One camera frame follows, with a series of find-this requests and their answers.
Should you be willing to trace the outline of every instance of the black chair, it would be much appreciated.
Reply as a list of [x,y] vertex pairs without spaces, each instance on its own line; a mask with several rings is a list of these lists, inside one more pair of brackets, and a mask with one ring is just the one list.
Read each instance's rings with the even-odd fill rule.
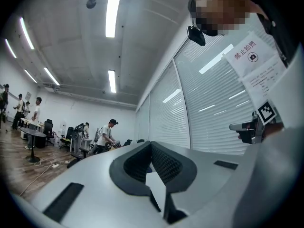
[[72,167],[73,165],[75,165],[76,163],[78,163],[79,161],[83,160],[86,158],[86,154],[89,153],[89,150],[83,149],[83,148],[79,148],[80,151],[83,153],[83,156],[75,154],[75,153],[71,153],[71,155],[73,157],[75,157],[76,159],[73,159],[68,165],[67,168],[69,169],[70,167]]
[[53,139],[53,138],[54,138],[54,133],[55,133],[55,132],[53,132],[52,130],[53,130],[53,124],[50,123],[50,122],[45,121],[45,122],[44,122],[44,131],[43,131],[43,133],[47,136],[46,143],[49,142],[49,143],[53,144],[53,143],[50,141],[50,139]]
[[69,127],[67,129],[66,138],[64,138],[63,137],[64,135],[62,135],[62,138],[60,139],[60,141],[62,143],[64,143],[65,145],[62,145],[59,149],[61,149],[62,147],[70,147],[73,130],[74,130],[74,127]]

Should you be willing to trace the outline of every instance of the round table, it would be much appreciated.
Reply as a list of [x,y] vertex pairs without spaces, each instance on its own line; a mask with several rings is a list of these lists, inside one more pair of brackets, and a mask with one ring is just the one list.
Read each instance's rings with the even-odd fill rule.
[[39,162],[40,158],[34,155],[34,137],[46,137],[46,135],[44,133],[29,129],[26,127],[21,127],[20,130],[22,132],[26,133],[28,135],[28,138],[30,135],[32,136],[32,153],[31,153],[31,155],[25,157],[25,159],[31,163]]

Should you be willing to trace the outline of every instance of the window blinds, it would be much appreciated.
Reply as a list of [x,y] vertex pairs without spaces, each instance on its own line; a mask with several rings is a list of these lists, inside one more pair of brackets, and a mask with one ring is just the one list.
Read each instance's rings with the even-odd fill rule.
[[232,66],[221,55],[249,31],[275,48],[256,15],[225,36],[205,35],[206,46],[187,41],[174,60],[186,101],[192,148],[207,152],[243,154],[247,144],[229,125],[252,119],[253,105]]
[[190,148],[184,111],[176,70],[171,62],[150,93],[150,141]]
[[149,139],[149,104],[150,95],[144,101],[140,109],[139,115],[139,136],[138,139]]
[[137,140],[139,140],[139,138],[138,138],[138,133],[139,133],[139,115],[140,115],[140,109],[138,109],[138,111],[136,112],[136,116],[135,116],[135,128],[134,128],[134,139],[133,139],[134,143],[136,143]]

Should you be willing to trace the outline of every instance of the white wall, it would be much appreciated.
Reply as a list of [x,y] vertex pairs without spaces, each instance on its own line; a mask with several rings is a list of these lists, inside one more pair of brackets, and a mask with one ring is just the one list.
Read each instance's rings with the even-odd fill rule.
[[122,144],[127,139],[133,139],[134,110],[50,93],[45,89],[41,89],[37,96],[42,98],[39,122],[51,119],[54,125],[54,132],[59,131],[62,120],[67,124],[66,133],[68,127],[75,127],[81,123],[88,122],[90,124],[90,138],[94,138],[98,127],[100,128],[108,124],[111,119],[115,119],[119,124],[112,129],[113,137],[116,140],[120,140]]
[[10,86],[9,93],[13,96],[9,94],[9,104],[6,111],[7,113],[9,112],[9,116],[14,117],[17,110],[14,110],[13,107],[18,103],[18,95],[22,94],[24,100],[27,92],[32,94],[29,101],[32,111],[34,109],[38,87],[19,66],[17,60],[13,58],[10,52],[4,47],[4,40],[0,43],[0,85],[9,84]]
[[166,69],[167,65],[170,63],[174,55],[178,52],[178,50],[181,48],[181,46],[188,38],[187,27],[192,25],[192,21],[190,19],[190,15],[187,7],[185,7],[183,12],[181,13],[179,21],[180,21],[180,26],[176,31],[174,31],[175,35],[173,36],[170,43],[166,45],[166,49],[161,50],[164,51],[164,53],[160,56],[160,59],[159,60],[157,59],[155,61],[157,67],[154,73],[152,74],[148,85],[142,92],[142,95],[137,105],[137,109],[143,104],[148,94],[153,89],[154,85],[157,83],[158,79],[162,75],[163,71]]

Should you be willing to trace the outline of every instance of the printed paper sign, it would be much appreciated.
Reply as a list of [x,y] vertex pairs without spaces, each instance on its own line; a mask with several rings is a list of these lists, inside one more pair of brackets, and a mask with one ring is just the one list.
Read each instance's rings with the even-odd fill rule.
[[251,32],[224,57],[240,78],[243,78],[264,64],[274,54],[275,50]]
[[255,109],[267,100],[268,91],[285,70],[279,55],[275,54],[270,60],[242,79]]
[[260,119],[262,120],[264,126],[276,117],[276,112],[268,101],[266,101],[260,108],[258,108],[257,114],[260,116]]

